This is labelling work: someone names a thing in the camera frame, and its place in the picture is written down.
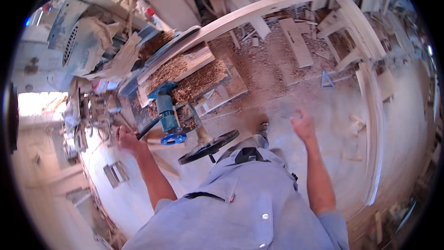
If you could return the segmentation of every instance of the motor vent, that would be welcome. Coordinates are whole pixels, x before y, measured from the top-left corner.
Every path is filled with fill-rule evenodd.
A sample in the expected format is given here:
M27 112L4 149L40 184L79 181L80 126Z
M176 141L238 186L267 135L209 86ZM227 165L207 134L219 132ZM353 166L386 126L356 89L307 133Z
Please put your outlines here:
M68 43L66 44L65 53L63 54L63 66L68 62L69 56L71 55L71 50L74 45L75 36L77 35L78 25L74 26L71 31L71 35L69 36Z

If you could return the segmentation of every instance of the foot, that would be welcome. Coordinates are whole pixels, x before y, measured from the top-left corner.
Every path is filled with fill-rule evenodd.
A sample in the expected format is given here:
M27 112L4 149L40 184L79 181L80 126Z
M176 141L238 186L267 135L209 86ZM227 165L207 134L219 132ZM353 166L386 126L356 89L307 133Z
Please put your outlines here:
M269 126L270 126L270 123L268 121L263 121L258 126L258 133L264 132L264 133L268 134Z

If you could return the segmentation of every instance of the blue handwheel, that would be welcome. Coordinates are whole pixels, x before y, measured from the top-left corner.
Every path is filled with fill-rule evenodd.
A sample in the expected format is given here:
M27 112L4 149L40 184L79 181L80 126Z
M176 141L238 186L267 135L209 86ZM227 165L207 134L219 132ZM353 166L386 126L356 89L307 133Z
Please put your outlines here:
M164 136L161 140L160 140L160 144L162 145L174 145L174 144L179 144L183 141L185 141L186 139L186 134L185 132L177 132L177 133L171 133L167 136Z

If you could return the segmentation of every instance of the black handwheel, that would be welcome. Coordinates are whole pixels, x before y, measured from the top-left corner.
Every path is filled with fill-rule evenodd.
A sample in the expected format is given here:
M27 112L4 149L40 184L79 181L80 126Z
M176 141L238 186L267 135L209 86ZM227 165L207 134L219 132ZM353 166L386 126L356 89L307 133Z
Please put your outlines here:
M200 147L194 148L191 152L179 158L178 162L180 165L184 165L190 163L199 158L203 158L206 155L213 155L219 152L219 149L231 141L235 140L236 137L239 136L239 131L234 130L227 132L217 138L214 138L213 141L203 144Z

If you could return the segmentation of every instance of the person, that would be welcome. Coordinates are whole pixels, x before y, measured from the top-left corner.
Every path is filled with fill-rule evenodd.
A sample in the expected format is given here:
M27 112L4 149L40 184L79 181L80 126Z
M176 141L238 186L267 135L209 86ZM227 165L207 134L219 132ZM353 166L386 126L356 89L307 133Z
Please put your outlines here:
M154 209L123 249L349 249L313 120L303 109L296 112L291 123L307 149L309 207L297 177L267 149L268 122L227 150L207 179L179 199L147 144L120 127L118 148L135 157Z

